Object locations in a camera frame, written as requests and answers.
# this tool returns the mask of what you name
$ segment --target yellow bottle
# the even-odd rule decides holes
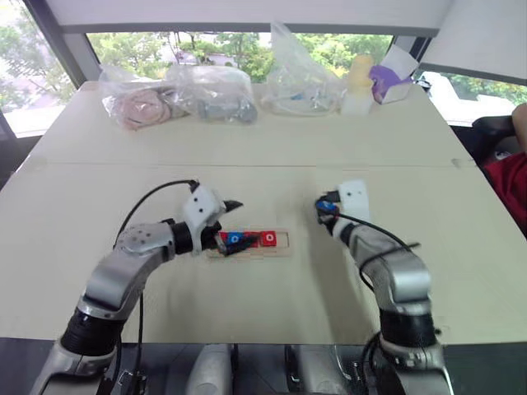
[[[373,66],[371,55],[357,55],[347,75],[347,92],[340,108],[342,115],[366,115],[374,103],[370,79],[370,69]]]

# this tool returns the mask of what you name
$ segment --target green foliage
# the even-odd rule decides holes
[[[258,33],[220,33],[216,43],[224,54],[235,59],[240,70],[249,74],[252,82],[265,82],[273,65],[273,53],[259,45]]]
[[[0,109],[9,112],[20,108],[29,101],[30,92],[27,89],[15,88],[9,81],[0,80]]]
[[[297,34],[313,59],[341,77],[359,53],[370,54],[379,63],[388,50],[389,35]]]
[[[7,65],[10,77],[26,77],[39,91],[55,97],[61,104],[74,92],[44,37],[22,12],[14,26],[0,26],[0,58]],[[29,102],[27,89],[19,90],[5,81],[0,85],[2,107],[15,109]]]
[[[101,63],[150,78],[162,78],[169,66],[161,60],[163,34],[92,33],[88,36]]]
[[[211,53],[222,53],[222,47],[208,41],[185,41],[180,44],[180,48],[190,52],[196,57],[200,64],[213,65],[214,62],[208,57]]]
[[[442,73],[441,75],[450,80],[460,99],[476,100],[478,95],[490,95],[508,99],[515,105],[527,102],[527,86],[483,80],[459,74]]]

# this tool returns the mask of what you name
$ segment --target black cable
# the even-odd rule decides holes
[[[331,216],[339,216],[339,217],[344,218],[346,220],[357,222],[357,223],[359,223],[361,225],[366,225],[369,228],[378,230],[380,233],[384,233],[385,235],[387,235],[391,239],[395,240],[397,243],[401,244],[405,249],[409,250],[409,247],[406,245],[406,243],[404,243],[399,237],[397,237],[393,233],[387,231],[386,229],[381,228],[380,226],[374,225],[374,224],[372,224],[372,223],[370,223],[368,221],[361,220],[361,219],[356,218],[354,216],[347,216],[345,214],[341,214],[340,212],[333,212],[331,210],[326,210],[326,209],[320,208],[320,207],[316,207],[316,209],[318,211],[320,211],[320,212],[323,212],[324,214],[328,214],[328,215],[331,215]]]
[[[141,293],[139,297],[139,333],[138,333],[138,353],[135,355],[135,366],[133,367],[133,374],[136,378],[139,377],[139,369],[141,367],[142,356],[142,326],[144,318],[144,296]]]
[[[180,184],[188,184],[191,188],[198,185],[198,181],[195,181],[193,179],[180,179],[177,181],[170,181],[169,183],[165,183],[162,185],[159,185],[155,187],[154,189],[150,190],[147,194],[145,194],[143,197],[141,197],[138,202],[133,206],[132,210],[126,215],[124,218],[123,223],[121,224],[119,231],[117,232],[117,236],[115,237],[114,242],[114,248],[117,244],[117,240],[119,239],[119,236],[123,231],[126,229],[126,226],[128,225],[130,219],[132,218],[133,214],[138,210],[138,208],[144,203],[145,200],[147,200],[151,195],[159,191],[160,189],[170,187],[172,185],[180,185]],[[143,330],[143,321],[144,321],[144,297],[143,293],[141,293],[141,296],[139,297],[139,331],[138,331],[138,353],[136,354],[135,359],[135,365],[133,367],[133,375],[137,378],[139,376],[139,368],[141,366],[141,356],[142,356],[142,330]],[[115,361],[115,371],[114,371],[114,377],[112,378],[112,387],[110,388],[110,392],[115,386],[115,383],[117,382],[117,374],[119,374],[119,369],[121,365],[121,353],[122,353],[123,344],[121,342],[121,337],[119,336],[119,342],[118,342],[118,348],[117,348],[117,360]]]
[[[366,280],[366,278],[364,277],[364,269],[366,268],[366,266],[370,263],[372,263],[373,261],[375,261],[376,259],[379,259],[379,258],[383,258],[385,257],[386,255],[390,255],[392,253],[397,253],[399,251],[409,251],[410,249],[415,249],[416,247],[419,247],[420,244],[419,243],[411,243],[409,245],[404,245],[404,247],[394,247],[392,249],[388,249],[386,251],[384,251],[383,253],[377,253],[375,255],[372,255],[370,256],[368,259],[366,259],[362,264],[361,266],[359,267],[359,276],[361,277],[361,280],[362,282],[364,282],[364,284],[366,284],[366,286],[368,288],[370,288],[370,290],[373,291],[373,286],[371,285],[371,283],[369,281]]]
[[[373,375],[375,376],[376,379],[377,379],[377,368],[375,367],[375,364],[374,364],[374,361],[375,361],[374,356],[375,356],[375,352],[377,351],[377,347],[379,347],[379,343],[380,343],[380,334],[377,333],[376,339],[371,345],[370,352],[368,353],[368,360],[370,362],[370,370],[373,372]]]
[[[114,389],[115,384],[117,383],[117,380],[119,378],[119,371],[121,370],[122,354],[123,354],[123,341],[121,339],[121,335],[119,334],[119,339],[117,340],[117,355],[115,356],[115,367],[114,367],[114,372],[112,374],[112,381],[111,381],[109,393],[111,393],[112,389]]]
[[[362,349],[361,359],[359,361],[359,365],[361,367],[360,375],[361,375],[362,384],[364,385],[365,395],[368,395],[370,393],[370,389],[368,388],[368,381],[366,379],[366,357],[370,354],[371,348],[375,347],[375,344],[379,340],[379,336],[380,336],[380,332],[373,335],[371,339],[368,341],[368,343],[366,343],[366,345]]]
[[[193,179],[180,179],[177,181],[170,181],[169,183],[165,183],[165,184],[155,187],[150,192],[148,192],[146,195],[141,197],[139,201],[135,204],[135,206],[132,208],[132,210],[130,210],[130,212],[126,215],[126,218],[124,218],[123,224],[121,225],[121,227],[119,228],[119,231],[117,232],[117,237],[115,237],[114,248],[115,248],[115,245],[117,244],[117,239],[119,238],[119,235],[123,233],[124,229],[126,229],[126,226],[128,225],[128,222],[130,221],[130,218],[132,218],[132,215],[137,211],[139,206],[141,206],[145,200],[147,200],[151,195],[153,195],[160,189],[170,187],[172,185],[179,185],[179,184],[188,184],[192,187],[194,185],[197,185],[198,181],[195,181]]]

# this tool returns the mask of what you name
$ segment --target wall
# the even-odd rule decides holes
[[[451,0],[48,0],[60,25],[313,23],[437,29]]]
[[[422,61],[527,79],[527,0],[455,0]]]

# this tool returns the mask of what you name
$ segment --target black chair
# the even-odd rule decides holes
[[[482,117],[476,119],[471,128],[452,127],[452,129],[479,167],[493,156],[500,142],[507,137],[515,136],[510,115]]]

